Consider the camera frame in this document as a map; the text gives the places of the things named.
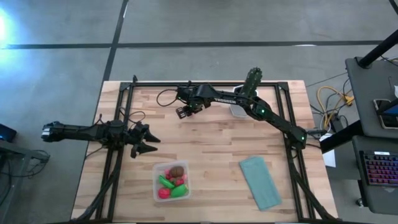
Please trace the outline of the black pole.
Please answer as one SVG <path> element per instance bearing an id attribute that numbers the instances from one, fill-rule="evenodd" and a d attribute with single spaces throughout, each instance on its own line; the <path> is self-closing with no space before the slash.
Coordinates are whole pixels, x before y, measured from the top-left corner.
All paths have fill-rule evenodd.
<path id="1" fill-rule="evenodd" d="M 383 40 L 379 45 L 377 45 L 372 51 L 370 51 L 363 58 L 357 60 L 357 64 L 361 68 L 368 68 L 375 60 L 381 57 L 389 49 L 393 48 L 398 44 L 398 29 L 393 32 L 388 38 Z"/>

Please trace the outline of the green cactus plant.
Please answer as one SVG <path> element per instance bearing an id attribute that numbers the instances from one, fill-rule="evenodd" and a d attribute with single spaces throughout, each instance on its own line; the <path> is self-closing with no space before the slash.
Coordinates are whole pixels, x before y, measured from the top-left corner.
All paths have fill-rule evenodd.
<path id="1" fill-rule="evenodd" d="M 250 69 L 239 94 L 248 98 L 256 96 L 256 88 L 259 86 L 261 79 L 262 71 L 259 67 Z"/>

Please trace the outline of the white paper sheet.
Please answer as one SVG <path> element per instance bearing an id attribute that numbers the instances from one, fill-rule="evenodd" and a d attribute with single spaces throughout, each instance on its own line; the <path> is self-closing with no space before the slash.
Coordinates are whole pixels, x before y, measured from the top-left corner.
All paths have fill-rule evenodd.
<path id="1" fill-rule="evenodd" d="M 329 138 L 330 136 L 332 136 L 332 134 L 330 133 L 326 133 L 324 135 L 321 136 L 320 138 L 320 142 L 322 142 L 323 140 Z M 324 163 L 327 167 L 336 167 L 336 161 L 335 161 L 335 150 L 332 149 L 331 151 L 328 152 L 324 152 L 323 153 L 323 160 Z"/>

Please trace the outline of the red toy tomato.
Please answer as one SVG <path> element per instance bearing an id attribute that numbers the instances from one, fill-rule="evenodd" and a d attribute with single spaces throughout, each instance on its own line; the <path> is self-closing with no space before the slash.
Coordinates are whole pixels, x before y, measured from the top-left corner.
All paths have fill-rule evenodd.
<path id="1" fill-rule="evenodd" d="M 158 190 L 158 192 L 157 192 L 157 195 L 158 195 L 158 198 L 160 198 L 160 199 L 168 199 L 168 198 L 170 198 L 170 195 L 171 195 L 171 190 L 170 189 L 168 189 L 168 188 L 160 188 L 159 190 Z"/>

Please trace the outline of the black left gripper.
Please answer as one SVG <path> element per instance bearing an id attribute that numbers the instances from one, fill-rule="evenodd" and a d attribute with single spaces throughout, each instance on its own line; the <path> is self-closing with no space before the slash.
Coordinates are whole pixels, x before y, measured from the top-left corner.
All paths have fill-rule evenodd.
<path id="1" fill-rule="evenodd" d="M 134 145 L 131 149 L 131 158 L 136 158 L 138 155 L 143 153 L 158 150 L 156 147 L 141 143 L 142 141 L 161 142 L 161 140 L 155 137 L 149 129 L 128 129 L 125 131 L 125 144 Z"/>

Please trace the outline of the teal folded cloth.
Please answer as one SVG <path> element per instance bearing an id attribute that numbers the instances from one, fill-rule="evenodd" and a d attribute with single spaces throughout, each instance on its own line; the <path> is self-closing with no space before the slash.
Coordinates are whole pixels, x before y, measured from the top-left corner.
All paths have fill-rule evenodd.
<path id="1" fill-rule="evenodd" d="M 254 201 L 260 211 L 280 205 L 282 199 L 262 157 L 249 157 L 239 163 Z"/>

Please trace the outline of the smartphone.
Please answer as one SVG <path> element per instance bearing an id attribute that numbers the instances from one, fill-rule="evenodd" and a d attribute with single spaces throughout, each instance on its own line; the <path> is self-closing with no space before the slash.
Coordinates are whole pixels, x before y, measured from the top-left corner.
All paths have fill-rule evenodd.
<path id="1" fill-rule="evenodd" d="M 392 101 L 375 99 L 376 115 L 384 129 L 398 129 L 398 98 Z"/>

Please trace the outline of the black desk leg bar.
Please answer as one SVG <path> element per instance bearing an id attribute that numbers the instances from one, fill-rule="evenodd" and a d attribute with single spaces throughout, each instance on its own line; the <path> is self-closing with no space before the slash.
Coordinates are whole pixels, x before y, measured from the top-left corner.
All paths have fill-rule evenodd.
<path id="1" fill-rule="evenodd" d="M 336 147 L 352 140 L 353 136 L 362 136 L 363 129 L 360 120 L 345 127 L 330 137 L 320 142 L 320 148 L 322 153 L 326 153 L 335 149 Z"/>

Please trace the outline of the brown toy kiwi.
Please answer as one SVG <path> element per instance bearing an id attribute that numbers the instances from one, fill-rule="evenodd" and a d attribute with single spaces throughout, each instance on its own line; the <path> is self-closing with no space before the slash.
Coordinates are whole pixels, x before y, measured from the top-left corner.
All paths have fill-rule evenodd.
<path id="1" fill-rule="evenodd" d="M 182 166 L 175 166 L 169 170 L 169 174 L 173 178 L 182 177 L 185 173 L 185 170 Z"/>

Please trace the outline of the clear plastic tupperware container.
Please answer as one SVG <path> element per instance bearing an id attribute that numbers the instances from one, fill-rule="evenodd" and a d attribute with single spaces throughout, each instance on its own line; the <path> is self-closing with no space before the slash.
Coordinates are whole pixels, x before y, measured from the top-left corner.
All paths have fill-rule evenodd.
<path id="1" fill-rule="evenodd" d="M 172 167 L 175 166 L 182 166 L 185 170 L 184 174 L 187 174 L 188 179 L 185 181 L 184 184 L 187 184 L 187 187 L 189 189 L 189 191 L 187 192 L 187 194 L 183 197 L 177 197 L 177 198 L 168 198 L 168 199 L 160 199 L 158 198 L 157 192 L 160 188 L 163 188 L 164 186 L 162 184 L 159 183 L 159 176 L 164 174 L 164 171 L 166 169 L 171 169 Z M 191 191 L 191 184 L 190 184 L 190 178 L 189 178 L 189 168 L 188 168 L 188 162 L 187 161 L 173 161 L 173 162 L 166 162 L 166 163 L 160 163 L 160 164 L 156 164 L 153 169 L 152 169 L 152 177 L 153 177 L 153 196 L 154 196 L 154 200 L 156 202 L 173 202 L 173 201 L 178 201 L 178 200 L 185 200 L 190 198 L 192 191 Z M 171 178 L 169 181 L 171 181 L 174 185 L 175 185 L 175 181 L 177 179 L 182 179 L 182 177 L 177 177 L 177 178 Z"/>

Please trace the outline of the grey desk with keyboard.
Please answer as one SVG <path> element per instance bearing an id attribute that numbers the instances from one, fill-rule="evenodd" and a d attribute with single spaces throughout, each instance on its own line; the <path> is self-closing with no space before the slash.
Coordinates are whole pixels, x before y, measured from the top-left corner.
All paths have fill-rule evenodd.
<path id="1" fill-rule="evenodd" d="M 352 145 L 360 176 L 358 184 L 364 206 L 368 207 L 373 213 L 398 215 L 398 187 L 368 185 L 359 156 L 360 151 L 398 152 L 398 141 L 354 136 Z"/>

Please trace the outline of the green toy vegetable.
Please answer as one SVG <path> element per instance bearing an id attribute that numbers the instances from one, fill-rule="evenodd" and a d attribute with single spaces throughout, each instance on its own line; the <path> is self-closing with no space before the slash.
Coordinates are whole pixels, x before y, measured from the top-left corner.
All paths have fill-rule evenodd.
<path id="1" fill-rule="evenodd" d="M 159 183 L 168 189 L 173 189 L 175 187 L 175 185 L 171 181 L 166 179 L 165 176 L 163 176 L 163 175 L 159 176 Z"/>

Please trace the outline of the black aluminium table frame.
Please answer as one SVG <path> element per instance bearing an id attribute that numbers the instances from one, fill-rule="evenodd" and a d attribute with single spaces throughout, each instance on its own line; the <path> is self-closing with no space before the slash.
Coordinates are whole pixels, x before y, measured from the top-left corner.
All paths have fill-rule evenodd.
<path id="1" fill-rule="evenodd" d="M 229 105 L 212 103 L 208 109 L 179 119 L 176 102 L 168 107 L 156 103 L 163 89 L 184 85 L 187 81 L 138 81 L 132 93 L 133 111 L 146 114 L 144 123 L 161 139 L 154 143 L 158 151 L 130 157 L 126 146 L 116 192 L 112 221 L 141 222 L 296 222 L 292 181 L 283 134 L 265 121 L 236 118 Z M 264 81 L 259 96 L 273 112 L 281 108 L 287 120 L 313 128 L 314 122 L 302 80 Z M 105 149 L 84 162 L 71 218 L 82 215 L 100 190 L 106 160 Z M 305 166 L 310 190 L 324 209 L 338 218 L 322 152 L 307 146 L 303 156 L 295 158 L 297 170 Z M 239 162 L 262 156 L 266 162 L 282 203 L 260 211 L 252 197 Z M 166 162 L 187 162 L 190 196 L 188 199 L 157 202 L 154 195 L 153 167 Z"/>

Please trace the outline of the black box device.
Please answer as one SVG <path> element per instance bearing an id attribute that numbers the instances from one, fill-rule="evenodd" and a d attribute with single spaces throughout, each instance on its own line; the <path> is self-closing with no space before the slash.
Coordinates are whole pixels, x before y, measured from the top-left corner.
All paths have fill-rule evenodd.
<path id="1" fill-rule="evenodd" d="M 0 140 L 13 142 L 16 134 L 17 134 L 16 130 L 9 128 L 3 124 L 0 124 Z"/>

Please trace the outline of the grey desk with phone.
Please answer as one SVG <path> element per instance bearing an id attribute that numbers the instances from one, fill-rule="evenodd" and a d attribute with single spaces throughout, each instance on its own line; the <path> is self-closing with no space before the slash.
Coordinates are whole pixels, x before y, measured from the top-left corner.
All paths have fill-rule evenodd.
<path id="1" fill-rule="evenodd" d="M 377 60 L 369 68 L 361 68 L 355 58 L 345 60 L 359 120 L 365 136 L 398 139 L 398 129 L 384 129 L 376 113 L 374 100 L 394 100 L 398 86 L 398 67 Z"/>

